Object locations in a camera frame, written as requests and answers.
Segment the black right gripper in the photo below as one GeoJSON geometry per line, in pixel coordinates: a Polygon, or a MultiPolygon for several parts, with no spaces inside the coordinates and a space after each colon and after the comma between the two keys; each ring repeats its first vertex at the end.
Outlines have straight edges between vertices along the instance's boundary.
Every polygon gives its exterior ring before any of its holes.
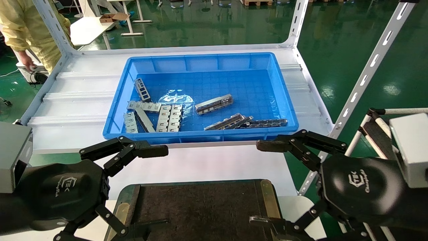
{"type": "Polygon", "coordinates": [[[322,213],[337,218],[338,211],[359,221],[385,221],[393,216],[408,185],[394,160],[375,157],[352,158],[333,155],[321,164],[310,148],[327,154],[344,154],[348,145],[337,139],[305,129],[292,135],[278,135],[274,140],[258,140],[263,152],[290,152],[309,170],[321,171],[324,198],[278,199],[276,209],[267,216],[251,216],[251,225],[262,226],[278,241],[337,241],[338,236],[315,237],[314,222],[322,213]]]}

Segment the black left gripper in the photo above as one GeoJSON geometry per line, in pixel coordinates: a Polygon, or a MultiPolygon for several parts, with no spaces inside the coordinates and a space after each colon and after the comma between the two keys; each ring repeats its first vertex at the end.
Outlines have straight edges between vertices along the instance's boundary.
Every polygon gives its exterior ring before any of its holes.
{"type": "Polygon", "coordinates": [[[28,168],[17,185],[22,201],[23,217],[29,218],[25,228],[47,231],[66,225],[54,241],[87,241],[74,233],[99,215],[116,232],[112,241],[146,241],[150,233],[169,224],[169,220],[138,222],[125,226],[103,204],[108,198],[109,180],[136,157],[166,157],[166,145],[150,145],[119,136],[83,148],[81,161],[75,164],[49,164],[28,168]],[[94,163],[114,155],[104,169],[94,163]]]}

